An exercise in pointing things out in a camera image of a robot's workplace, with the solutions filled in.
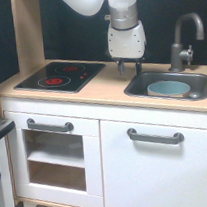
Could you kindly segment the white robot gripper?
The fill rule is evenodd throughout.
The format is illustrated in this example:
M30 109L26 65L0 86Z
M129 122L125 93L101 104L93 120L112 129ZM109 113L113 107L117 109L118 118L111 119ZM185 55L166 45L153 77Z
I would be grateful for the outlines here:
M123 75L125 64L123 59L135 59L135 74L142 71L141 57L144 55L146 46L145 31L142 22L129 30L116 30L108 27L109 54L112 58L119 58L118 71Z

